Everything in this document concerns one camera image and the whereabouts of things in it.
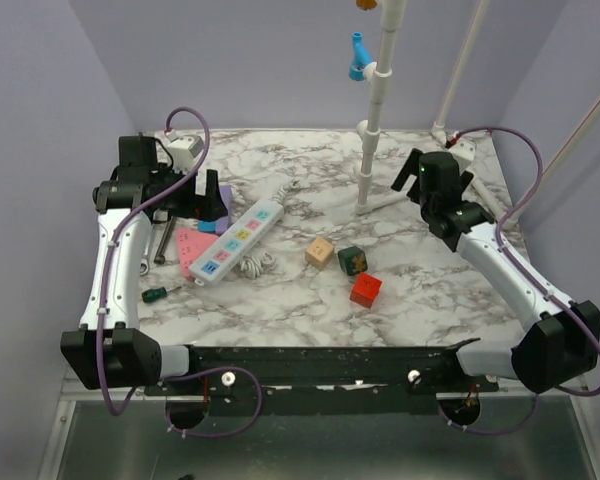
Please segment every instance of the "pink object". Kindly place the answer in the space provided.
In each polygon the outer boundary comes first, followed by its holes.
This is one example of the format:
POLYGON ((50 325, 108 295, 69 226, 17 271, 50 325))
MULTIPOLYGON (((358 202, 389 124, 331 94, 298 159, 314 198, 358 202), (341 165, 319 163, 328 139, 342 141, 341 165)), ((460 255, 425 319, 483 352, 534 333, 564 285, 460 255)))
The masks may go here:
POLYGON ((182 270, 184 278, 193 280, 189 273, 189 265, 195 262, 217 239, 218 237, 212 233, 202 233, 190 228, 176 230, 180 270, 182 270))

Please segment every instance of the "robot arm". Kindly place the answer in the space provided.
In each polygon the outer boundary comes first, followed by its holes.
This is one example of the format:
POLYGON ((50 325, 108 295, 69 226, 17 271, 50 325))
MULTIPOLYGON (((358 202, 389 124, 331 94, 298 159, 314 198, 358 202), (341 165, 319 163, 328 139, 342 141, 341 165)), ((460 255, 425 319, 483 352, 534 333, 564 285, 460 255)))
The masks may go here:
MULTIPOLYGON (((410 175, 417 178, 408 196, 420 204, 429 230, 485 276, 524 331, 521 339, 511 342, 477 340, 462 346, 457 358, 464 373, 517 379, 533 392, 542 393, 593 369, 598 354, 582 330, 506 257, 496 242, 496 227, 489 213, 477 203, 462 200, 471 174, 460 175, 450 153, 423 154, 414 149, 392 188, 400 191, 410 175)), ((575 303, 506 240, 503 246, 600 338, 600 311, 593 303, 575 303)))
MULTIPOLYGON (((120 137, 120 162, 112 178, 96 188, 93 199, 98 211, 98 256, 89 302, 77 331, 64 332, 61 351, 85 387, 97 389, 95 344, 98 328, 101 279, 113 233, 131 210, 180 181, 192 168, 200 151, 194 138, 178 139, 170 165, 159 164, 152 137, 120 137)), ((227 213, 219 193, 218 172, 207 170, 205 195, 197 195, 195 176, 151 209, 145 209, 124 227, 113 251, 111 277, 104 315, 104 360, 110 387, 154 385, 162 378, 190 370, 186 346, 161 346, 139 330, 138 279, 142 259, 153 232, 153 213, 213 221, 227 213)))

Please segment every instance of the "white power strip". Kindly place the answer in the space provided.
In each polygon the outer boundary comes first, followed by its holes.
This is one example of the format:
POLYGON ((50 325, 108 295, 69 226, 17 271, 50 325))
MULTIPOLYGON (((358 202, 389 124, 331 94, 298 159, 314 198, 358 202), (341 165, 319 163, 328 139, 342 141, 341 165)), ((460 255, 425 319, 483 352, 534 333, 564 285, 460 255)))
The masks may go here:
POLYGON ((229 230, 189 266, 200 286, 216 285, 284 215, 284 207, 258 200, 229 230))

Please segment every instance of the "wooden block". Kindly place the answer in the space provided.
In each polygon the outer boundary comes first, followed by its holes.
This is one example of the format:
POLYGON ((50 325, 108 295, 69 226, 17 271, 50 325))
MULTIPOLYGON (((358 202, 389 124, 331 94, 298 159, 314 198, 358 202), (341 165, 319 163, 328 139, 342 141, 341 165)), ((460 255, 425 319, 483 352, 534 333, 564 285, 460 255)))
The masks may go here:
POLYGON ((349 300, 359 303, 363 307, 371 308, 378 293, 380 293, 381 285, 382 280, 378 280, 377 278, 362 272, 351 290, 349 300))
POLYGON ((349 247, 338 252, 340 269, 349 276, 366 272, 369 268, 367 257, 359 247, 349 247))
POLYGON ((324 238, 318 237, 309 245, 307 251, 304 252, 304 259, 309 265, 313 265, 318 270, 324 270, 324 267, 327 266, 331 257, 333 257, 333 252, 333 245, 324 238))

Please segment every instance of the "marble surface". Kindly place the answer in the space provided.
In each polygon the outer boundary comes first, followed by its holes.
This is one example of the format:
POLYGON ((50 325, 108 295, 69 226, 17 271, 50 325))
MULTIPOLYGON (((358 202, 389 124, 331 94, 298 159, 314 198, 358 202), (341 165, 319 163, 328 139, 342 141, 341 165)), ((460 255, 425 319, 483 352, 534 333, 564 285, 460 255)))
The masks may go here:
MULTIPOLYGON (((141 329, 163 344, 204 346, 412 346, 450 345, 482 337, 506 340, 522 328, 488 282, 428 233, 408 201, 356 216, 352 166, 361 157, 353 132, 216 131, 206 167, 219 170, 234 191, 234 218, 292 179, 301 189, 287 200, 282 221, 253 251, 277 263, 255 280, 232 271, 216 287, 198 287, 180 274, 175 240, 167 263, 152 265, 140 289, 183 285, 167 299, 139 305, 141 329), (336 250, 358 245, 369 273, 383 281, 371 309, 349 300, 351 280, 337 259, 318 271, 304 260, 316 236, 336 250)), ((491 138, 476 141, 474 168, 498 199, 509 195, 491 138)), ((411 148, 437 149, 424 132, 387 132, 374 163, 372 195, 389 192, 411 148)), ((472 192, 467 198, 475 199, 472 192)), ((195 222, 179 220, 178 226, 195 222)), ((508 234, 524 252, 517 232, 508 234)))

